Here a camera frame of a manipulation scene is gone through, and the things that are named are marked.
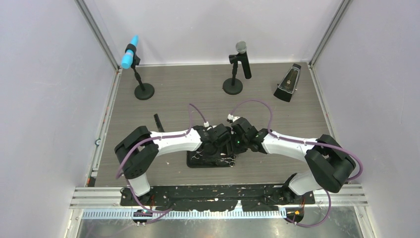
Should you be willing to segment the black zipper tool case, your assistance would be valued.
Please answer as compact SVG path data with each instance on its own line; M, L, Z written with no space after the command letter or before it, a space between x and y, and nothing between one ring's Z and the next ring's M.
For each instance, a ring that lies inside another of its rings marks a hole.
M202 152L203 158L199 160L191 159L195 152ZM199 148L196 151L187 151L186 164L190 168L226 168L229 166L222 165L221 158L231 157L236 160L237 156L233 153L231 146L224 145L222 147L214 147L212 149Z

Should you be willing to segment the silver cutting scissors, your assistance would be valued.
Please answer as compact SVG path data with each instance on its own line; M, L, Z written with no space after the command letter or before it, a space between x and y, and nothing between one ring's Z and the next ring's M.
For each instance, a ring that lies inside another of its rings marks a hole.
M234 167L235 166L235 159L233 159L231 157L221 158L220 162L222 163L222 165L225 165L225 166L229 166L229 167Z

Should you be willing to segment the silver thinning scissors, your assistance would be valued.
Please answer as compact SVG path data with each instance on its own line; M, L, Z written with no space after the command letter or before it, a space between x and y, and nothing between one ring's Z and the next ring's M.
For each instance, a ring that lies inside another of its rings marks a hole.
M199 160L203 158L203 153L196 151L195 154L191 157L191 159Z

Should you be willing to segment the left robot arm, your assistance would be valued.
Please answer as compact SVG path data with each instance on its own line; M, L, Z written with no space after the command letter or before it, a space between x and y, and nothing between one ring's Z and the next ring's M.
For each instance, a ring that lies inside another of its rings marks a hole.
M196 125L175 132L149 131L146 126L140 126L114 148L119 161L116 177L124 175L134 190L133 199L140 205L147 205L152 192L146 172L156 157L181 151L202 151L213 155L230 139L231 131L223 124Z

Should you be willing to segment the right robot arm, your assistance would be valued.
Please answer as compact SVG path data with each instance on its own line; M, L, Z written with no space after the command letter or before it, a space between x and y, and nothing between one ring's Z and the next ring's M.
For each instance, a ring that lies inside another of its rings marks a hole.
M288 203L296 203L310 191L324 189L338 193L356 168L356 162L329 135L320 138L287 136L268 128L257 130L244 117L229 116L236 145L253 152L276 154L305 162L309 170L292 174L281 188Z

